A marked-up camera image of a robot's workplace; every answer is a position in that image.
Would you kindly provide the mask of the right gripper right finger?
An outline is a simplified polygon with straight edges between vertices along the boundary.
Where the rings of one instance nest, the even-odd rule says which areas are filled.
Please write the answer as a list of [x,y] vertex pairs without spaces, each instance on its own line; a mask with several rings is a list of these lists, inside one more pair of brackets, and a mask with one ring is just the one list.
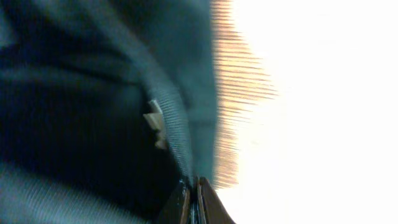
[[202,224],[235,224],[208,179],[197,182],[198,217]]

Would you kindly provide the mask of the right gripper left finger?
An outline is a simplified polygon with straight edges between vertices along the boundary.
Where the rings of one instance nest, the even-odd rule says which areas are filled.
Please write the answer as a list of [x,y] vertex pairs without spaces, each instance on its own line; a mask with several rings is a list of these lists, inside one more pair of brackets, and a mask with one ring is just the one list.
[[180,181],[155,219],[155,224],[188,224],[190,219],[190,187]]

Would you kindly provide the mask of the black polo shirt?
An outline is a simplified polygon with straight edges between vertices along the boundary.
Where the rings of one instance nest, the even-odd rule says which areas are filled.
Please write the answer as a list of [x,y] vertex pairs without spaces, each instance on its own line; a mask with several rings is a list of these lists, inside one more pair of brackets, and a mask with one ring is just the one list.
[[1,2],[1,222],[150,223],[214,179],[209,1]]

